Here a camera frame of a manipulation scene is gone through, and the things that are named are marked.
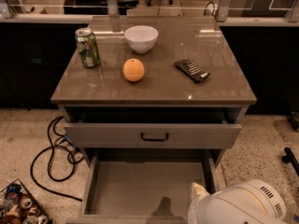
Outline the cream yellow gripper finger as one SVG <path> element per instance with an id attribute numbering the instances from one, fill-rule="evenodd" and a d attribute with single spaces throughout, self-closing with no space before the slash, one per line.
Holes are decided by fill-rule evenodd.
<path id="1" fill-rule="evenodd" d="M 196 182 L 192 182 L 191 199 L 194 200 L 197 196 L 201 195 L 208 195 L 208 192 L 202 185 L 199 185 Z"/>

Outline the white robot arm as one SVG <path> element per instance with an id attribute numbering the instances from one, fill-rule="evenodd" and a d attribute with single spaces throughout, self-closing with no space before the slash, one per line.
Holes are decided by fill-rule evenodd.
<path id="1" fill-rule="evenodd" d="M 287 224 L 285 216 L 283 199 L 262 180 L 252 179 L 213 194 L 192 183 L 188 224 Z"/>

